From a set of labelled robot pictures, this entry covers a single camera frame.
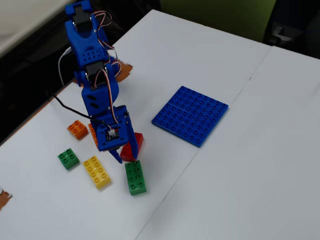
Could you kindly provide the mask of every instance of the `green lego brick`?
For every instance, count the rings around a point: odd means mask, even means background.
[[[140,160],[125,164],[130,194],[137,195],[147,191]]]
[[[69,148],[67,151],[61,153],[58,158],[60,159],[61,163],[65,167],[65,169],[69,170],[74,165],[79,163],[79,159],[75,155],[75,153]]]

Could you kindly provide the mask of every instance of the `blue robotic arm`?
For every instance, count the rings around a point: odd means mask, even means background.
[[[82,98],[95,130],[99,151],[109,151],[119,163],[117,149],[128,142],[133,157],[138,156],[138,144],[126,106],[114,107],[119,86],[113,68],[114,58],[108,54],[113,49],[101,28],[88,0],[67,5],[69,18],[65,29],[78,70],[74,72],[79,86],[83,84]]]

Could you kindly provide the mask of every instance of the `green chair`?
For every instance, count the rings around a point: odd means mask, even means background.
[[[276,0],[160,0],[163,12],[262,42]]]

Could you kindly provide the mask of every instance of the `orange lego brick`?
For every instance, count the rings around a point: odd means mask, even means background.
[[[94,143],[95,143],[96,147],[98,147],[98,139],[97,139],[97,135],[96,135],[95,129],[92,127],[91,123],[88,126],[89,126],[89,129],[90,129],[91,135],[93,137]]]
[[[69,132],[78,140],[88,134],[88,129],[79,120],[68,127]]]

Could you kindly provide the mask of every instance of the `blue lego baseplate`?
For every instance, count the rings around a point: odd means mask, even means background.
[[[201,147],[228,107],[227,104],[182,86],[152,123]]]

